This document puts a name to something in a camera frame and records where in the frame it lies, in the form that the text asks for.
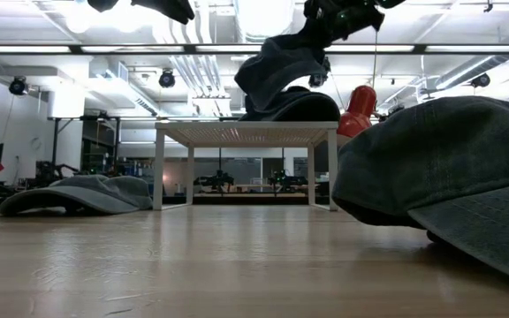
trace security camera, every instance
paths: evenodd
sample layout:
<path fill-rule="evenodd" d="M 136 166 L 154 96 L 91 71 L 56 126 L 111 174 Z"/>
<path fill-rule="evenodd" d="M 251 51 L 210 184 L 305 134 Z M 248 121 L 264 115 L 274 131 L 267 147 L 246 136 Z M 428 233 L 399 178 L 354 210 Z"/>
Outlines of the security camera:
<path fill-rule="evenodd" d="M 312 88 L 317 88 L 323 86 L 325 84 L 325 81 L 327 80 L 327 75 L 311 75 L 309 77 L 309 86 Z"/>
<path fill-rule="evenodd" d="M 163 74 L 160 76 L 160 80 L 158 80 L 158 84 L 164 88 L 173 87 L 176 84 L 176 80 L 174 79 L 172 69 L 163 69 Z"/>
<path fill-rule="evenodd" d="M 470 85 L 474 88 L 477 87 L 487 87 L 490 85 L 490 76 L 487 73 L 477 77 L 476 79 L 471 80 Z"/>
<path fill-rule="evenodd" d="M 13 82 L 9 85 L 9 92 L 16 96 L 24 96 L 28 94 L 27 78 L 24 76 L 15 76 Z"/>

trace fluorescent light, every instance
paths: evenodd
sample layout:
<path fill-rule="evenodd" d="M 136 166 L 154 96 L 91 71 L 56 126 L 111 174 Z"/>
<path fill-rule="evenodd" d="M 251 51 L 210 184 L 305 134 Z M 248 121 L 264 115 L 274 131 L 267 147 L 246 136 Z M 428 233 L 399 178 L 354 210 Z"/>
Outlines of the fluorescent light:
<path fill-rule="evenodd" d="M 198 45 L 198 52 L 246 52 L 256 54 L 261 50 L 262 45 Z"/>
<path fill-rule="evenodd" d="M 169 117 L 171 121 L 218 121 L 219 117 Z"/>
<path fill-rule="evenodd" d="M 155 141 L 120 141 L 120 144 L 123 145 L 154 145 Z"/>
<path fill-rule="evenodd" d="M 156 121 L 156 117 L 122 117 L 123 121 Z"/>
<path fill-rule="evenodd" d="M 178 142 L 166 137 L 164 139 L 164 144 L 177 144 Z M 119 144 L 122 145 L 154 145 L 156 141 L 120 141 Z"/>
<path fill-rule="evenodd" d="M 417 75 L 390 75 L 390 74 L 381 74 L 380 78 L 383 80 L 414 80 L 417 78 Z"/>
<path fill-rule="evenodd" d="M 426 52 L 505 52 L 509 53 L 509 45 L 429 45 Z"/>
<path fill-rule="evenodd" d="M 70 53 L 70 48 L 67 46 L 0 45 L 0 53 Z"/>
<path fill-rule="evenodd" d="M 339 44 L 331 45 L 325 49 L 328 53 L 342 53 L 342 52 L 363 52 L 374 53 L 377 52 L 411 52 L 414 50 L 414 45 L 352 45 L 352 44 Z"/>
<path fill-rule="evenodd" d="M 82 46 L 81 49 L 86 53 L 147 53 L 147 52 L 184 52 L 183 46 L 171 45 L 153 45 L 153 46 Z"/>
<path fill-rule="evenodd" d="M 231 57 L 231 60 L 233 62 L 245 62 L 251 57 L 254 57 L 254 55 L 233 56 L 233 57 Z"/>

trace gray cap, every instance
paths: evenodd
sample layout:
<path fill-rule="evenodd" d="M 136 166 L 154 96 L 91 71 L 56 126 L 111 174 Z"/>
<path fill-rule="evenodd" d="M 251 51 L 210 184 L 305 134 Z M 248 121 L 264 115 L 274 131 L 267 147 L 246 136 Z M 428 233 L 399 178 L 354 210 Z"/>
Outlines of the gray cap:
<path fill-rule="evenodd" d="M 135 177 L 75 176 L 5 200 L 0 214 L 13 216 L 33 208 L 89 208 L 119 214 L 152 208 L 146 181 Z"/>
<path fill-rule="evenodd" d="M 509 275 L 509 102 L 442 98 L 343 146 L 334 201 L 364 223 L 427 229 Z"/>

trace table top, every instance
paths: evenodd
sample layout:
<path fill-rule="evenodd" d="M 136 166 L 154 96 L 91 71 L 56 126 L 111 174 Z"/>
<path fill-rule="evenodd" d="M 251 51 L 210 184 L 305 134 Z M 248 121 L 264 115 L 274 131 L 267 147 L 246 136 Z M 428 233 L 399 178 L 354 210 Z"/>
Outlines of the table top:
<path fill-rule="evenodd" d="M 509 277 L 425 231 L 295 206 L 0 217 L 0 318 L 509 318 Z"/>
<path fill-rule="evenodd" d="M 196 148 L 307 147 L 324 140 L 337 122 L 179 122 L 156 123 L 157 130 Z"/>

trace desk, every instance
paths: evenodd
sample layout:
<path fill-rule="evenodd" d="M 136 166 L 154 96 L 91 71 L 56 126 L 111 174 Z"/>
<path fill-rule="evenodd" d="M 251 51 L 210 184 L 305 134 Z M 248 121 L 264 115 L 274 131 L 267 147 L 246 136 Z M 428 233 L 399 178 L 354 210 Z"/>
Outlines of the desk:
<path fill-rule="evenodd" d="M 308 148 L 308 188 L 315 188 L 314 148 L 328 141 L 330 194 L 338 172 L 337 122 L 181 122 L 155 124 L 156 159 L 154 209 L 163 207 L 164 137 L 188 148 L 186 204 L 194 203 L 194 150 L 196 148 Z M 329 211 L 338 207 L 315 204 L 315 192 L 308 192 L 309 204 Z"/>

